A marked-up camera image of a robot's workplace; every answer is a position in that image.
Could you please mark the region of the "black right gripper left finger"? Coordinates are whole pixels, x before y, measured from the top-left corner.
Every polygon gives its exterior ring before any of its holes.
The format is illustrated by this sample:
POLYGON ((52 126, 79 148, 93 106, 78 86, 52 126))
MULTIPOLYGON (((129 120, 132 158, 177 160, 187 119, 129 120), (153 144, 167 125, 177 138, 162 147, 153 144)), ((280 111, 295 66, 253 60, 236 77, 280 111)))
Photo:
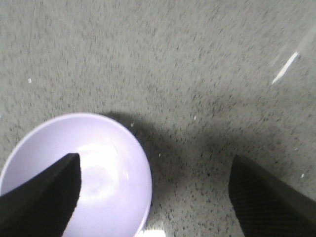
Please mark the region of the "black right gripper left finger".
POLYGON ((67 154, 0 197, 2 237, 61 237, 81 190, 79 154, 67 154))

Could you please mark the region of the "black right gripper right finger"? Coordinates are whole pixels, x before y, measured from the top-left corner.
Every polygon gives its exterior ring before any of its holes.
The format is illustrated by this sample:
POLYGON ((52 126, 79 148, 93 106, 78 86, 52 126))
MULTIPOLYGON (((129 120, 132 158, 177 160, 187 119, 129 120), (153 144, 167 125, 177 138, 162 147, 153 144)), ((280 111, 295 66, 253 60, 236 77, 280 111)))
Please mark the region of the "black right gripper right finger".
POLYGON ((246 237, 316 235, 316 202, 251 159, 234 157, 228 187, 246 237))

